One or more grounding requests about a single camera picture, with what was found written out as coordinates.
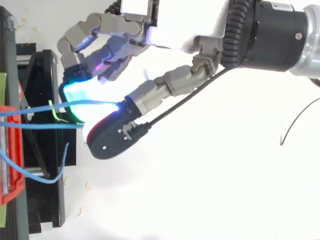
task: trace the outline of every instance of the white label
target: white label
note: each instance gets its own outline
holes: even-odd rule
[[[294,7],[290,4],[271,2],[271,5],[274,10],[287,11],[287,12],[294,11]]]

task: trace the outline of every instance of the blue wire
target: blue wire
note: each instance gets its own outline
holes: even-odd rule
[[[4,152],[0,149],[0,157],[8,164],[10,165],[13,169],[15,169],[16,171],[18,171],[19,173],[23,174],[24,176],[33,179],[35,181],[38,181],[40,183],[44,183],[44,184],[54,184],[55,182],[57,182],[59,180],[59,178],[61,178],[64,169],[65,169],[65,163],[66,163],[66,156],[67,156],[67,152],[68,152],[68,147],[69,147],[69,142],[65,145],[64,148],[64,152],[63,152],[63,158],[62,158],[62,164],[61,164],[61,170],[59,172],[59,174],[55,177],[55,179],[45,179],[45,178],[41,178],[38,176],[33,175],[32,173],[24,170],[23,168],[19,167],[17,164],[15,164],[13,161],[11,161],[10,158],[8,158]]]
[[[110,101],[93,101],[93,100],[79,100],[79,101],[71,101],[71,102],[65,102],[60,104],[54,104],[52,106],[38,106],[33,107],[30,109],[24,109],[19,111],[8,111],[8,112],[0,112],[0,117],[9,117],[14,115],[23,115],[23,114],[33,114],[33,113],[40,113],[45,111],[51,111],[52,107],[54,109],[62,109],[62,108],[68,108],[70,106],[74,105],[102,105],[102,104],[114,104],[116,105],[117,102],[110,102]]]
[[[0,126],[14,128],[14,129],[31,129],[31,130],[45,130],[45,129],[82,129],[83,125],[77,124],[63,124],[63,123],[51,123],[51,124],[24,124],[24,123],[12,123],[0,121]]]

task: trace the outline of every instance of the metal rod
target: metal rod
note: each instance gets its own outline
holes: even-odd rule
[[[45,176],[40,167],[26,167],[24,170],[40,178]]]
[[[16,63],[18,66],[28,66],[31,55],[18,55],[16,56]]]

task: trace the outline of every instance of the red plastic part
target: red plastic part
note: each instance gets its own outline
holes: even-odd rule
[[[11,106],[1,106],[0,105],[0,112],[12,112],[17,111],[15,107]],[[9,123],[21,123],[21,116],[9,116],[6,118],[6,121]],[[24,160],[23,160],[23,146],[22,146],[22,131],[18,128],[9,128],[7,129],[8,134],[8,151],[9,151],[9,158],[17,164],[19,167],[24,167]],[[9,193],[5,196],[1,196],[0,194],[0,205],[4,205],[10,202],[12,199],[17,197],[23,189],[25,189],[25,181],[24,176],[10,167],[10,183],[12,189],[9,190]]]

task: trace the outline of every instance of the blue light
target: blue light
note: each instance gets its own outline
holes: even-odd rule
[[[63,88],[63,93],[67,102],[79,100],[95,100],[107,101],[107,96],[103,92],[101,83],[95,77],[88,81],[75,82],[66,85]],[[90,122],[92,119],[108,116],[118,110],[117,104],[103,104],[103,105],[75,105],[70,107],[73,115],[82,122]]]

